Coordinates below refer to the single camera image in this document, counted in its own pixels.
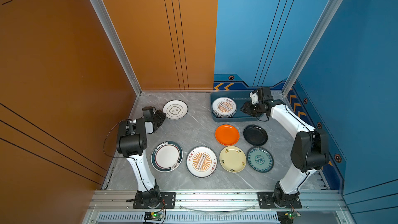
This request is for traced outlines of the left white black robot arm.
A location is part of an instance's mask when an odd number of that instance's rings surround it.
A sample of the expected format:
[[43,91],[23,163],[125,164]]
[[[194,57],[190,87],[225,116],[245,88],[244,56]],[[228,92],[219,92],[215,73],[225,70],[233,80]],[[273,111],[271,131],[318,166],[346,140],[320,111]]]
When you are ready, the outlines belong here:
[[153,106],[143,108],[143,117],[126,119],[117,124],[117,152],[131,165],[138,189],[132,200],[136,207],[164,207],[159,186],[150,171],[146,157],[147,135],[154,133],[165,120],[166,115]]

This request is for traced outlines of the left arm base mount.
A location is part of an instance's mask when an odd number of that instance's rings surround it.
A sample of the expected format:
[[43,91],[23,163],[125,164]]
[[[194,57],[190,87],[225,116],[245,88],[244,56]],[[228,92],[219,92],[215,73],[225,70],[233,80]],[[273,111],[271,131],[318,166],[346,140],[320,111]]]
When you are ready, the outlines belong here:
[[173,209],[175,207],[175,192],[162,192],[160,197],[156,198],[151,194],[143,196],[141,192],[136,194],[133,201],[134,209]]

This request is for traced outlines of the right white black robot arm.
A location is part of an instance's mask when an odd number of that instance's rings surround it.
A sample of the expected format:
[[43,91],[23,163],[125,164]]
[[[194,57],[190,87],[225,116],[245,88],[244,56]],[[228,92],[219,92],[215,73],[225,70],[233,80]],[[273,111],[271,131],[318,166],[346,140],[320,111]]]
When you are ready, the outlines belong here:
[[294,138],[290,152],[292,165],[273,192],[277,207],[290,207],[299,200],[300,188],[329,162],[328,135],[301,120],[283,101],[275,100],[269,87],[250,92],[250,100],[240,110],[252,117],[265,115],[278,121]]

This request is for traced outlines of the small orange sunburst plate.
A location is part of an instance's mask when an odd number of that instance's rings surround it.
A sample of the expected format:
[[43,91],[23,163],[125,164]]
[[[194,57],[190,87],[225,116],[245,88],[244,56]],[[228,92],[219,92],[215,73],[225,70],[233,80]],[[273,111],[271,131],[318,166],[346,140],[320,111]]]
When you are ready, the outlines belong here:
[[219,97],[211,104],[212,112],[219,118],[229,118],[235,115],[237,104],[228,97]]

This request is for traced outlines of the small white flower-logo plate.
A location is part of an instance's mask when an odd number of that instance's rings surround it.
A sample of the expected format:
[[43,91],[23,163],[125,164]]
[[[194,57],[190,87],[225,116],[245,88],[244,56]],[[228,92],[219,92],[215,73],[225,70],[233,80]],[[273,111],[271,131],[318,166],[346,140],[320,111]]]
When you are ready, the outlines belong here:
[[163,112],[169,119],[181,119],[188,113],[188,106],[184,101],[171,100],[164,105]]

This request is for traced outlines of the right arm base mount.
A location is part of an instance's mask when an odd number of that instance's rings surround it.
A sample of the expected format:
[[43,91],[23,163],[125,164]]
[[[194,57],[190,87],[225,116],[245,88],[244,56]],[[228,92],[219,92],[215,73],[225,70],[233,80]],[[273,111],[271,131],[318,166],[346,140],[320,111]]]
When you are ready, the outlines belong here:
[[258,202],[260,208],[302,208],[302,203],[299,198],[299,193],[287,195],[277,192],[258,192]]

